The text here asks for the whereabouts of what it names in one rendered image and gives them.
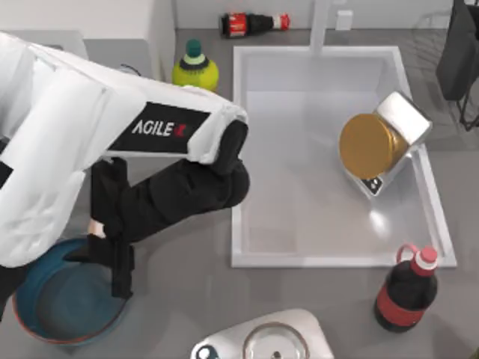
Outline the teal bowl with red rim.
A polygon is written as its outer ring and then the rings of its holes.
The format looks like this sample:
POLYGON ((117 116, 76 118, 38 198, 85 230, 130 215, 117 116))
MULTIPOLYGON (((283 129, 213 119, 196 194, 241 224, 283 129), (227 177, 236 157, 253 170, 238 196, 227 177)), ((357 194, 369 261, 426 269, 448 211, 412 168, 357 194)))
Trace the teal bowl with red rim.
POLYGON ((113 330, 127 300, 112 296, 109 271, 73 263, 64 256, 87 243, 85 237, 56 243, 31 264, 12 297, 19 324, 31 336, 60 346, 80 346, 113 330))

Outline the pale grey appliance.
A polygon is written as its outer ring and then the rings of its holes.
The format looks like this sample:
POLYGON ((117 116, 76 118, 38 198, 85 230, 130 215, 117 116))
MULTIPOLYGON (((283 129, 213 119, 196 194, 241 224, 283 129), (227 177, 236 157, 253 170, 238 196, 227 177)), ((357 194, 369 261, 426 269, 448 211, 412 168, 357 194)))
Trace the pale grey appliance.
POLYGON ((267 322, 294 327, 305 338, 310 359, 335 359, 316 316, 303 309, 270 313, 211 334, 193 346, 189 359, 242 359, 242 346, 247 335, 267 322))

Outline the clear round glass bowl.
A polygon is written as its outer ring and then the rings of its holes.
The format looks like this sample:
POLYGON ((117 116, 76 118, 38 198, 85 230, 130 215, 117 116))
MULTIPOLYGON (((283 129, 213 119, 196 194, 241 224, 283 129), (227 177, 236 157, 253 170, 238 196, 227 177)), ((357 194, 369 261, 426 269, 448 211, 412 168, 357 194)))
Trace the clear round glass bowl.
POLYGON ((245 338, 242 359, 310 359, 305 338, 291 325, 267 322, 245 338))

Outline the white sink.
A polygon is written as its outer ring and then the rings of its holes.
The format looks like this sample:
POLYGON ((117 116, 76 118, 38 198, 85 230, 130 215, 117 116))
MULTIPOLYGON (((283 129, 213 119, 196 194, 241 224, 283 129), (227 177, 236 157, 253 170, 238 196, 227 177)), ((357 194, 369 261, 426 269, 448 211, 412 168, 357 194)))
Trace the white sink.
POLYGON ((396 90, 410 95, 396 46, 327 46, 321 55, 307 46, 234 48, 251 188, 232 212, 232 266, 389 267, 406 243, 433 246, 441 267, 457 265, 423 141, 370 186, 341 166, 344 124, 396 90))

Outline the yellow-green bottle with green cap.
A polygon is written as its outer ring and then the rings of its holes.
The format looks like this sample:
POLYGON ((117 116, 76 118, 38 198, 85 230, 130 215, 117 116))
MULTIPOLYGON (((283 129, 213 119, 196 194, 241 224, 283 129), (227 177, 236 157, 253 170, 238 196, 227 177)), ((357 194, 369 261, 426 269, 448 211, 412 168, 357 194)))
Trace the yellow-green bottle with green cap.
POLYGON ((215 92, 219 83, 219 68, 202 51, 201 42, 190 39, 186 42, 186 53, 172 70, 174 85, 191 85, 215 92))

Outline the small dark cola bottle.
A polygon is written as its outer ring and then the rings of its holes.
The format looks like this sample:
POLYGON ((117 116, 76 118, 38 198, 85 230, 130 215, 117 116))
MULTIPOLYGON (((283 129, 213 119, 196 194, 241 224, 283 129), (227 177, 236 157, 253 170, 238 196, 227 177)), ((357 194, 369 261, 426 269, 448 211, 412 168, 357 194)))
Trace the small dark cola bottle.
POLYGON ((224 38, 259 35, 268 31, 286 31, 290 28, 290 16, 281 13, 274 16, 255 13, 224 13, 219 17, 219 31, 224 38))

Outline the gold and silver kitchen scale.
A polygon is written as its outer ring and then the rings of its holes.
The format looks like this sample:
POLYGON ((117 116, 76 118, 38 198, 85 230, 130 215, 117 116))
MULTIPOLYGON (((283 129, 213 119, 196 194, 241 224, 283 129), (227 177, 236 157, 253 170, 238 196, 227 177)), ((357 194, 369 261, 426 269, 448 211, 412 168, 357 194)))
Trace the gold and silver kitchen scale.
POLYGON ((368 197, 380 195, 432 127, 406 94, 391 92, 373 112, 351 117, 341 130, 338 149, 345 173, 368 197))

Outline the large dark bottle red label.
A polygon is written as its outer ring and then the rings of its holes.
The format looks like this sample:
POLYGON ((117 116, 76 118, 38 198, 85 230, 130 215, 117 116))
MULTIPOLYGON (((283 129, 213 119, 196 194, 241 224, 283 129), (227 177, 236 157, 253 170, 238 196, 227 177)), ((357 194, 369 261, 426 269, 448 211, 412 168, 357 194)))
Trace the large dark bottle red label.
POLYGON ((414 328, 436 299, 438 253, 430 245, 402 245, 381 286, 373 313, 384 329, 404 333, 414 328))

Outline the white tall tap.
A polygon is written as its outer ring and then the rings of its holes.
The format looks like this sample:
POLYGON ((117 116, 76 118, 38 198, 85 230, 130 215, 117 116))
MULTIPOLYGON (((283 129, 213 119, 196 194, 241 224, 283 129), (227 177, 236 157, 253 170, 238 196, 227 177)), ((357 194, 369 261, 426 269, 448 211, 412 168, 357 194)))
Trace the white tall tap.
POLYGON ((321 55, 326 35, 326 29, 328 27, 330 8, 334 4, 334 2, 335 0, 314 0, 313 19, 309 45, 311 54, 314 56, 321 55))

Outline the small white wall box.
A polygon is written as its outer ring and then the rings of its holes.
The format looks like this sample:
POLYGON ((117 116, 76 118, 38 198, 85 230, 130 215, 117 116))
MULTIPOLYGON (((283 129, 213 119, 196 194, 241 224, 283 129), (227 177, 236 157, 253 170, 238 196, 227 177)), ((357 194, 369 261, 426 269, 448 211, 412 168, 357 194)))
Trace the small white wall box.
POLYGON ((339 10, 336 14, 336 31, 349 31, 353 26, 353 11, 339 10))

